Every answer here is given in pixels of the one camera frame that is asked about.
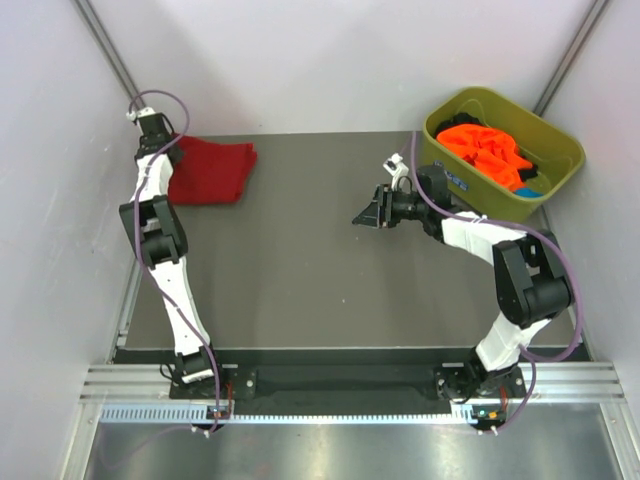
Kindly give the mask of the dark red t-shirt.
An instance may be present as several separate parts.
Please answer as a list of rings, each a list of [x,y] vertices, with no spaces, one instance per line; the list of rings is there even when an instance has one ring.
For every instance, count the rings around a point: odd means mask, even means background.
[[[233,204],[256,165],[253,143],[221,144],[184,136],[182,159],[173,167],[168,197],[179,206]]]

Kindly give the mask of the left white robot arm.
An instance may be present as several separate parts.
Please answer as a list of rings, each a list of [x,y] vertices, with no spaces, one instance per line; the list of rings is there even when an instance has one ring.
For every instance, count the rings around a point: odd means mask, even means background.
[[[137,180],[131,200],[119,206],[119,215],[136,259],[162,297],[179,381],[193,384],[205,396],[216,396],[226,387],[227,374],[214,361],[195,305],[187,275],[188,241],[168,196],[181,152],[164,114],[146,107],[127,117],[140,129],[134,156]]]

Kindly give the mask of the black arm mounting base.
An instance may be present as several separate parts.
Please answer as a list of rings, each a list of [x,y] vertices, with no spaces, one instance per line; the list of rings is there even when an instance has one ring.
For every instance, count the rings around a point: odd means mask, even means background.
[[[236,414],[347,416],[446,413],[452,400],[503,406],[523,398],[522,372],[489,378],[461,348],[222,349],[220,384],[170,387],[180,400],[231,399]]]

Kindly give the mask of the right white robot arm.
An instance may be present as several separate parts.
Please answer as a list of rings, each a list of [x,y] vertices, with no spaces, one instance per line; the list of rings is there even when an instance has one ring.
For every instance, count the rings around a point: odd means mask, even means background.
[[[371,203],[353,224],[390,229],[403,220],[417,221],[431,238],[493,269],[498,316],[461,372],[440,384],[441,393],[455,400],[490,395],[515,370],[531,340],[573,302],[555,238],[461,210],[452,201],[440,166],[422,166],[410,173],[403,159],[394,155],[383,168],[390,182],[376,186]]]

